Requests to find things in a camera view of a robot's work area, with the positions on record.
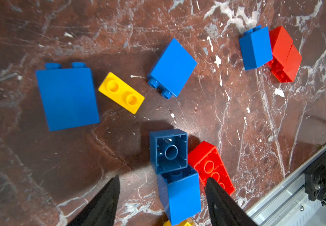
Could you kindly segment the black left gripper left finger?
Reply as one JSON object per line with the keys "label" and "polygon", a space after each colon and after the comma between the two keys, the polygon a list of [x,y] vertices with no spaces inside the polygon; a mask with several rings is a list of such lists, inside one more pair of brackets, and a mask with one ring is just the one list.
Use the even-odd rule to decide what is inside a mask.
{"label": "black left gripper left finger", "polygon": [[69,226],[114,225],[120,195],[119,176],[113,177],[71,221]]}

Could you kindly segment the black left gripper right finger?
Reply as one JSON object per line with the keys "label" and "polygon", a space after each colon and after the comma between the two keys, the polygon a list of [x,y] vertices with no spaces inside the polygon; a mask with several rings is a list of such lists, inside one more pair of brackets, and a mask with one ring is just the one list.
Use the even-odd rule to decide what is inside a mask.
{"label": "black left gripper right finger", "polygon": [[213,226],[256,225],[215,179],[208,178],[204,190]]}

